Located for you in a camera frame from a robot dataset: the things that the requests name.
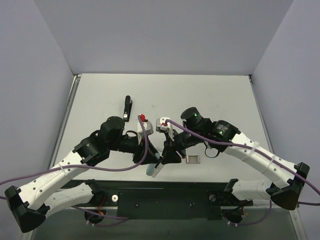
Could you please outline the black stapler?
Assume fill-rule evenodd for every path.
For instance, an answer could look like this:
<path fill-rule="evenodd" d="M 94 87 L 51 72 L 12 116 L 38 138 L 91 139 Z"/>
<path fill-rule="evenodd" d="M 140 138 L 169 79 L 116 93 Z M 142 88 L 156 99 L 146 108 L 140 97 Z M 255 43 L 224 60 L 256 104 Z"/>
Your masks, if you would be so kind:
<path fill-rule="evenodd" d="M 130 95 L 125 97 L 124 101 L 124 111 L 123 111 L 123 120 L 129 122 L 131 116 L 133 101 Z"/>

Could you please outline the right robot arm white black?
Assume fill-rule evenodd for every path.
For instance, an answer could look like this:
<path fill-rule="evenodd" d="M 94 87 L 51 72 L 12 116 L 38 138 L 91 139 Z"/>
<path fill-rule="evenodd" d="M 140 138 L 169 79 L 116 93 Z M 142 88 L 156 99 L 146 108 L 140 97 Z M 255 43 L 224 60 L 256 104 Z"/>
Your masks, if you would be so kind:
<path fill-rule="evenodd" d="M 178 162 L 179 157 L 185 158 L 186 149 L 203 143 L 219 154 L 241 160 L 265 176 L 263 180 L 231 179 L 223 192 L 226 203 L 267 200 L 286 210 L 296 209 L 310 170 L 307 164 L 281 159 L 229 122 L 202 117 L 196 107 L 186 109 L 180 118 L 182 125 L 168 117 L 157 119 L 156 130 L 166 137 L 162 164 Z"/>

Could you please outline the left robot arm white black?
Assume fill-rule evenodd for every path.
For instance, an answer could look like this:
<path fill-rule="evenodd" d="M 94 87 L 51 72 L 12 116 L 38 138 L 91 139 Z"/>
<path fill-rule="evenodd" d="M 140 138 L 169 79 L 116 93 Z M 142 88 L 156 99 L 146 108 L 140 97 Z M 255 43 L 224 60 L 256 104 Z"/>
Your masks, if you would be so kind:
<path fill-rule="evenodd" d="M 61 190 L 69 181 L 106 160 L 111 151 L 130 153 L 134 165 L 156 164 L 157 150 L 148 136 L 153 126 L 143 114 L 138 116 L 134 136 L 124 134 L 125 121 L 111 116 L 70 151 L 54 167 L 40 173 L 33 181 L 20 187 L 10 186 L 4 192 L 13 217 L 22 233 L 39 227 L 47 217 L 79 204 L 98 206 L 107 199 L 106 192 L 94 179 L 84 180 L 76 187 Z"/>

